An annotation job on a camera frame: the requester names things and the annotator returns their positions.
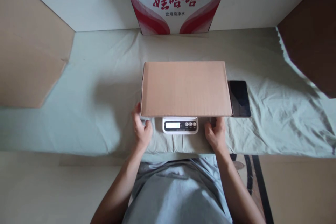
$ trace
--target wrinkled fabric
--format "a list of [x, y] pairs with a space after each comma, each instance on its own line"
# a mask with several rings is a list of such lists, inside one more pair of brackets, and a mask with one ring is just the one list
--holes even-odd
[[[231, 152], [335, 156], [336, 99], [300, 76], [274, 28], [169, 36], [76, 33], [70, 61], [42, 108], [0, 109], [0, 150], [126, 157], [144, 63], [216, 60], [225, 61], [228, 80], [247, 82], [251, 105], [251, 118], [225, 120]], [[149, 120], [154, 133], [144, 161], [212, 152], [204, 137], [208, 118], [199, 118], [195, 135], [167, 135], [161, 118]]]
[[123, 223], [232, 223], [216, 158], [141, 163]]

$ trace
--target brown cardboard panel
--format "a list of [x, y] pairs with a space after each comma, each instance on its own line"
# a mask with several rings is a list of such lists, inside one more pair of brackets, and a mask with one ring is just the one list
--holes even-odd
[[231, 116], [224, 61], [146, 62], [141, 115]]
[[74, 34], [41, 0], [0, 0], [0, 106], [40, 107]]
[[336, 98], [336, 0], [303, 0], [278, 25], [292, 62]]

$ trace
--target digital kitchen scale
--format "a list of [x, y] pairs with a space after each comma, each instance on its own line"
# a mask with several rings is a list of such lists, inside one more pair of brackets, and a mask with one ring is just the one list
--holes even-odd
[[162, 130], [171, 135], [192, 135], [198, 132], [197, 117], [163, 117]]

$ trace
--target hand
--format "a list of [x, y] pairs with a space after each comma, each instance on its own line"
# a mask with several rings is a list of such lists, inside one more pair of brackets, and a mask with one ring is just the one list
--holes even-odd
[[224, 117], [216, 118], [216, 126], [213, 128], [210, 122], [205, 123], [205, 137], [214, 152], [225, 152], [229, 154], [225, 142], [225, 120]]
[[135, 132], [136, 147], [145, 152], [152, 139], [153, 127], [150, 121], [146, 121], [144, 126], [140, 119], [140, 103], [137, 103], [132, 111], [133, 128]]

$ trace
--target black phone screen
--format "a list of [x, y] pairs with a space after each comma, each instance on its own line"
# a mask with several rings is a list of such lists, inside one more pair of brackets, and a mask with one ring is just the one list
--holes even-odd
[[251, 109], [246, 81], [229, 81], [230, 99], [234, 117], [250, 117]]

